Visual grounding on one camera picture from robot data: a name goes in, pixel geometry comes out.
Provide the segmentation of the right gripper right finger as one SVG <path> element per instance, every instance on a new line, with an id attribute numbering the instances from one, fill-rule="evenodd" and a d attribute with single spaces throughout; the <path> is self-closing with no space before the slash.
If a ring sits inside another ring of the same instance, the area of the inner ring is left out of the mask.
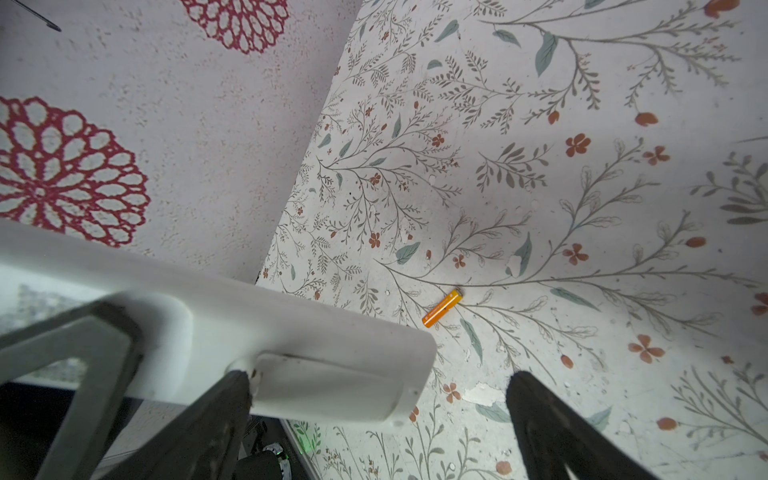
<path id="1" fill-rule="evenodd" d="M 510 377 L 506 405 L 530 479 L 652 479 L 534 375 Z"/>

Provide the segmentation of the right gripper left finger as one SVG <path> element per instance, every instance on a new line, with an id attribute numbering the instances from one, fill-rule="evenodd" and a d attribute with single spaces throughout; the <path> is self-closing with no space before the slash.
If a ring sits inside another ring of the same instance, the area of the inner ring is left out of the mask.
<path id="1" fill-rule="evenodd" d="M 227 373 L 107 479 L 231 479 L 252 403 L 243 371 Z"/>

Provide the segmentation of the white remote control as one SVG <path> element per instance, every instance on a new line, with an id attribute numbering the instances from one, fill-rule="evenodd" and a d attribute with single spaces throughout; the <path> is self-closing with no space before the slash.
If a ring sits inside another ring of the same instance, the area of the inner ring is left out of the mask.
<path id="1" fill-rule="evenodd" d="M 1 322 L 18 290 L 123 307 L 145 337 L 129 394 L 190 404 L 231 370 L 256 415 L 401 427 L 425 389 L 425 331 L 23 225 L 1 224 Z"/>

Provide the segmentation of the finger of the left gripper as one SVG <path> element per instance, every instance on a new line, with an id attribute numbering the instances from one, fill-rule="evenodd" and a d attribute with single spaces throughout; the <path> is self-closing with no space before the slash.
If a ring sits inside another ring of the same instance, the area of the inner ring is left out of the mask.
<path id="1" fill-rule="evenodd" d="M 37 471 L 38 479 L 88 479 L 106 451 L 141 362 L 143 334 L 122 307 L 96 301 L 1 337 L 1 381 L 76 358 L 86 373 Z"/>

